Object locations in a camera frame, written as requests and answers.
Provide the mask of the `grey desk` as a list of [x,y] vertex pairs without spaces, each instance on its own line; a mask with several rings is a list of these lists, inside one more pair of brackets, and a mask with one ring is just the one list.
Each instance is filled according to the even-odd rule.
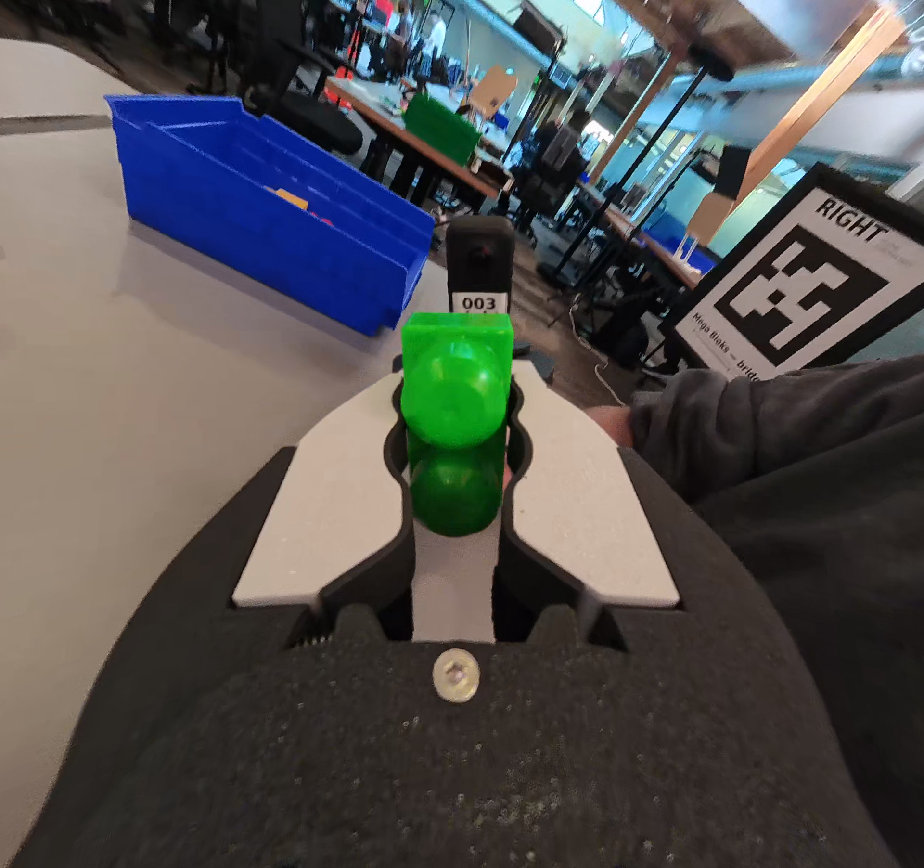
[[130,220],[105,96],[2,39],[1,862],[180,549],[281,447],[390,372],[365,337]]

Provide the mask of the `green plastic crate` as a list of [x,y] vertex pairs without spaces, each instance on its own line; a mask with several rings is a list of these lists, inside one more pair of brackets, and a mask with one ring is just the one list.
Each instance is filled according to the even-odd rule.
[[468,167],[479,145],[475,126],[427,92],[413,94],[403,122],[407,133],[463,168]]

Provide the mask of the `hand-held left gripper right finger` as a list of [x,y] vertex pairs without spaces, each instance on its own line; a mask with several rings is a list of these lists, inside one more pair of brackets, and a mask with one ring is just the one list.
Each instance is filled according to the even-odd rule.
[[514,363],[508,412],[511,480],[502,497],[498,608],[524,639],[540,614],[567,606],[578,632],[605,632],[615,609],[673,612],[678,587],[616,441],[550,389],[533,363]]

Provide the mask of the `blue plastic bin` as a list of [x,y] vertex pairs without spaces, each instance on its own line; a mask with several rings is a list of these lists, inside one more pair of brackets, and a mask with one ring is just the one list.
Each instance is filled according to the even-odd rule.
[[237,98],[105,99],[132,219],[365,336],[397,327],[433,216]]

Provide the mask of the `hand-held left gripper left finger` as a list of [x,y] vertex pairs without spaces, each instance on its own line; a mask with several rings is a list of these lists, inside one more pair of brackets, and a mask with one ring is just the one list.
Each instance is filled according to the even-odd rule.
[[232,594],[236,608],[306,609],[325,630],[346,606],[413,635],[415,544],[401,374],[316,423],[294,455]]

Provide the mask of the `framed marker sign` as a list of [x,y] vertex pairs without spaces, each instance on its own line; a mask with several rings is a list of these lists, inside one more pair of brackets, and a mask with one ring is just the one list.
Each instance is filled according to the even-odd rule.
[[821,163],[664,322],[690,367],[768,380],[848,362],[922,313],[922,210]]

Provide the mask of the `person's dark sweatshirt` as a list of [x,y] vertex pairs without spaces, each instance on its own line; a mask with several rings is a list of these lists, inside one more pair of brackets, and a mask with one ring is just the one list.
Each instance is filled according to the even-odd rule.
[[768,381],[687,370],[635,394],[629,427],[768,595],[875,825],[922,866],[922,355]]

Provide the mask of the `black studio light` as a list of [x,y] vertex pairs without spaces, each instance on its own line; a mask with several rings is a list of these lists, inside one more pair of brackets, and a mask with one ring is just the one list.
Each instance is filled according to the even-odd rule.
[[512,27],[525,41],[548,57],[559,55],[567,43],[563,29],[543,15],[529,0],[520,2]]

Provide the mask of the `black office chair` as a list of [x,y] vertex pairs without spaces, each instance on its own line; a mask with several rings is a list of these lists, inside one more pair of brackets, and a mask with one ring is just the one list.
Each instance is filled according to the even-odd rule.
[[354,155],[363,135],[322,99],[335,76],[329,59],[308,47],[302,0],[255,0],[256,20],[245,34],[238,95],[257,117],[269,116],[322,149]]

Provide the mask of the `long wooden table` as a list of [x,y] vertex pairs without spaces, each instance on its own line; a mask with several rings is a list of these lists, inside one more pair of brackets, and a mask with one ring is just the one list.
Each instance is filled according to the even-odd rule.
[[401,97],[397,85],[372,83],[360,78],[328,77],[325,88],[342,102],[350,104],[372,129],[374,139],[366,153],[363,171],[373,180],[382,181],[392,154],[399,153],[419,161],[422,175],[429,172],[441,179],[464,184],[469,192],[477,192],[487,200],[493,201],[512,188],[512,173],[496,166],[494,159],[480,149],[473,153],[475,162],[462,166],[407,132],[403,118],[389,113],[385,106],[386,99],[397,103]]

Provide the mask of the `green two-stud block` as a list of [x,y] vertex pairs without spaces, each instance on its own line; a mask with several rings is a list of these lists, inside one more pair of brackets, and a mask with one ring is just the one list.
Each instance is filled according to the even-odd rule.
[[500,510],[513,349],[505,313],[418,312],[402,330],[412,508],[437,535],[476,534]]

